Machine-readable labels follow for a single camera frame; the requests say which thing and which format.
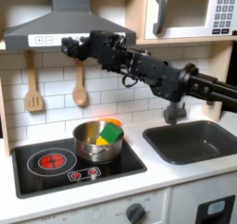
countertop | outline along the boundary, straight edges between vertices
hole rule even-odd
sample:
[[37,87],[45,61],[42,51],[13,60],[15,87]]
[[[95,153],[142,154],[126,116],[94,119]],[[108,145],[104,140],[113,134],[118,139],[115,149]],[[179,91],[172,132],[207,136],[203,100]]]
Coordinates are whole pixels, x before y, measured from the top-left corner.
[[[183,122],[200,119],[206,118],[190,117]],[[237,136],[236,122],[237,115],[226,112],[219,124]],[[164,121],[157,120],[123,127],[125,139],[147,167],[145,173],[28,199],[18,199],[16,196],[12,158],[5,157],[3,141],[0,141],[0,223],[37,218],[237,169],[237,155],[184,166],[175,166],[165,162],[142,136],[145,129],[164,125]]]

metal pot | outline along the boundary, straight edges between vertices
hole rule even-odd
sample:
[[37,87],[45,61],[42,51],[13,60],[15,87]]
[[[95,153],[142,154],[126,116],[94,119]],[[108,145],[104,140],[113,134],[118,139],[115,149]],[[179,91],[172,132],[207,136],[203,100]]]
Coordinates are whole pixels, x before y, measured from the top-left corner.
[[115,159],[121,152],[122,137],[115,143],[98,146],[96,139],[106,125],[105,121],[86,122],[73,131],[77,155],[92,162],[106,162]]

wooden spatula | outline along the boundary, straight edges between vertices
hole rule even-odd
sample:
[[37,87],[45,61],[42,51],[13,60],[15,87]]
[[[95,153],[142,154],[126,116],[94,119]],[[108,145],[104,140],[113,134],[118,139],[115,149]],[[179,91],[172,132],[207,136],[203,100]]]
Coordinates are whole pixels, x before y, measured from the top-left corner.
[[87,93],[83,87],[83,62],[79,59],[76,62],[76,78],[77,84],[73,90],[73,100],[78,106],[84,106],[87,103]]
[[43,99],[36,90],[35,72],[34,72],[34,53],[26,51],[25,58],[28,70],[29,91],[25,96],[25,108],[27,111],[39,111],[43,109]]

gray range hood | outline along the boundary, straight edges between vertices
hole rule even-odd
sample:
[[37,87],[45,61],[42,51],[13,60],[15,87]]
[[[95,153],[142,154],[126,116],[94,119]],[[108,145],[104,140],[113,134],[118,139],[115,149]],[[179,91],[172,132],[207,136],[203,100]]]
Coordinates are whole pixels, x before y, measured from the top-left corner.
[[62,37],[80,39],[90,31],[110,31],[136,44],[136,33],[90,12],[90,0],[52,0],[52,13],[4,32],[6,50],[52,49]]

burner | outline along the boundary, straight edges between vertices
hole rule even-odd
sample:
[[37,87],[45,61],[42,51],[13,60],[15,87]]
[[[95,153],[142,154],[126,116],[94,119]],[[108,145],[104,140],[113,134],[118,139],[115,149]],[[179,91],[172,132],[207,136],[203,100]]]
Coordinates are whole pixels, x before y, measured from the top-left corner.
[[67,149],[52,148],[32,155],[28,162],[28,170],[37,176],[59,176],[72,170],[77,157]]
[[39,166],[46,169],[62,168],[67,159],[61,154],[49,154],[39,160]]

